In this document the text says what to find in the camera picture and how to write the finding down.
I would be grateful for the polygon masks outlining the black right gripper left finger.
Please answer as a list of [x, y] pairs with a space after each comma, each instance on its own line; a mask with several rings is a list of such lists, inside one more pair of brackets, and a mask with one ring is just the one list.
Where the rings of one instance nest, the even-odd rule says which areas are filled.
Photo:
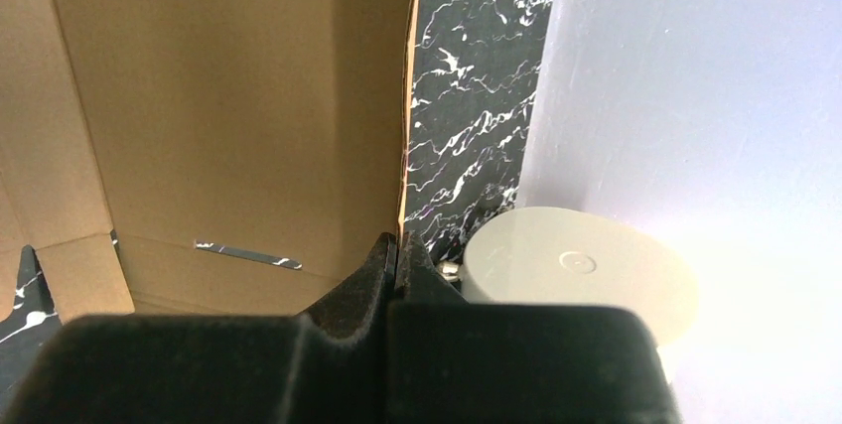
[[380, 423], [396, 238], [289, 316], [73, 320], [46, 343], [7, 423]]

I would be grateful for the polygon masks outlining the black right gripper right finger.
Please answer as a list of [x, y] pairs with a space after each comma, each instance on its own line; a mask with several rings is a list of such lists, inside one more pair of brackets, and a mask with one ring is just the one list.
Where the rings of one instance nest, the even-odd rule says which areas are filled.
[[408, 233], [387, 312], [392, 423], [677, 423], [655, 343], [605, 306], [472, 304]]

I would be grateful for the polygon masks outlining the brown cardboard box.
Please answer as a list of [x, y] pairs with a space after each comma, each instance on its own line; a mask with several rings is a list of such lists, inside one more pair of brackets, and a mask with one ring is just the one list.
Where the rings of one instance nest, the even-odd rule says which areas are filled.
[[286, 315], [403, 222], [416, 0], [1, 0], [1, 314]]

